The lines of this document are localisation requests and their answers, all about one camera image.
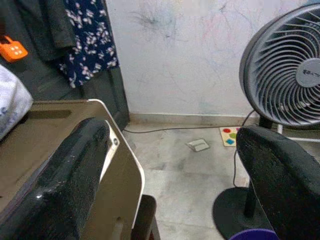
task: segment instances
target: gray floor tile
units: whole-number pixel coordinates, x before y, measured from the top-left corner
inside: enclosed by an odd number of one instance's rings
[[[159,221],[212,228],[213,202],[231,188],[230,178],[208,174],[145,169],[144,193],[157,201]]]
[[[158,221],[161,240],[223,240],[214,227]]]
[[[152,128],[135,126],[130,129],[146,131],[161,127],[161,125],[158,127],[152,125]],[[171,130],[148,134],[125,133],[125,135],[134,143],[134,152],[144,169],[233,176],[235,147],[223,146],[218,128]],[[206,140],[210,148],[193,152],[186,143],[197,139]],[[237,172],[237,177],[240,179],[247,176],[239,160]]]
[[[190,127],[176,124],[130,124],[132,131]],[[234,147],[224,147],[218,128],[123,133],[145,172],[144,193],[157,201],[156,218],[162,240],[222,240],[212,220],[213,202],[231,188]],[[285,136],[320,138],[320,131],[285,130]],[[193,152],[186,143],[205,139],[210,148]],[[320,144],[299,142],[320,160]],[[236,184],[248,175],[237,158]]]

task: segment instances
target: puzzle mat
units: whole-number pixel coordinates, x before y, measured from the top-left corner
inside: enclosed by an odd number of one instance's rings
[[[225,147],[235,147],[237,145],[236,136],[240,126],[220,127],[220,133]]]

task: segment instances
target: floral dress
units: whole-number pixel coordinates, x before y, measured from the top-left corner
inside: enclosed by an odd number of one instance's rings
[[[118,59],[101,0],[64,2],[76,46],[55,63],[67,76],[70,86],[75,88],[90,80],[95,73],[118,66]]]

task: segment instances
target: orange lock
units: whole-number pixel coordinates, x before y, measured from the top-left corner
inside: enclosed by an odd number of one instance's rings
[[[4,36],[9,43],[0,43],[0,54],[9,63],[18,61],[28,55],[28,51],[18,41]]]

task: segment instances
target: white cloth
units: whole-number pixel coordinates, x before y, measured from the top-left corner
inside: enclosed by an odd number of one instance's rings
[[[11,71],[0,65],[0,140],[29,111],[33,98]]]

